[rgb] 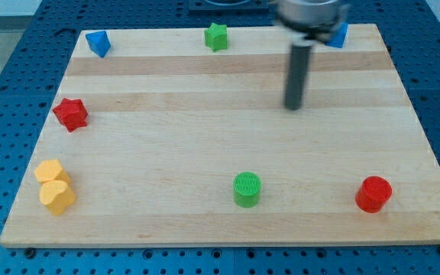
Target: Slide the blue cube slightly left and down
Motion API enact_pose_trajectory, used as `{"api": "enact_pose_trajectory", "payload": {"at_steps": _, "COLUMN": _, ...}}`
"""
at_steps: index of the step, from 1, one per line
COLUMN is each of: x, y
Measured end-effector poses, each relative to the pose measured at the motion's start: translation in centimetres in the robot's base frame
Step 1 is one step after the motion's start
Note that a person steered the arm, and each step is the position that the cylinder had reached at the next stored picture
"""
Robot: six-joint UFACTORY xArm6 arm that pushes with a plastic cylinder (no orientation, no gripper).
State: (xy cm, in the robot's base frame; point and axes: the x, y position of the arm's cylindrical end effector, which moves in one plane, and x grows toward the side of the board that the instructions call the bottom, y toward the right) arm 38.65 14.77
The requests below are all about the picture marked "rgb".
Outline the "silver round tool flange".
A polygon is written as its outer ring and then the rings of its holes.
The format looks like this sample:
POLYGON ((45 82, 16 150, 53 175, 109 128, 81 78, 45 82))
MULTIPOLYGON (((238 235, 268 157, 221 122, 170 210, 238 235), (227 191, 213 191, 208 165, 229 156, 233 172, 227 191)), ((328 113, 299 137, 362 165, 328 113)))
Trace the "silver round tool flange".
POLYGON ((275 14, 285 28, 328 42, 345 23, 349 8, 342 0, 279 0, 275 14))

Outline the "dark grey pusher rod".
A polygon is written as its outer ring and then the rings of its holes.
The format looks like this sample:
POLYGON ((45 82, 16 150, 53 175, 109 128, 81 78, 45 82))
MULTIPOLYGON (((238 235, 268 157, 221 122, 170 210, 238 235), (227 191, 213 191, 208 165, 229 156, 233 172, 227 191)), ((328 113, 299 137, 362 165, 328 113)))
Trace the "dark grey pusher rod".
POLYGON ((284 106, 289 110, 298 110, 302 106, 313 44, 312 40, 305 38, 296 39, 291 44, 284 89, 284 106))

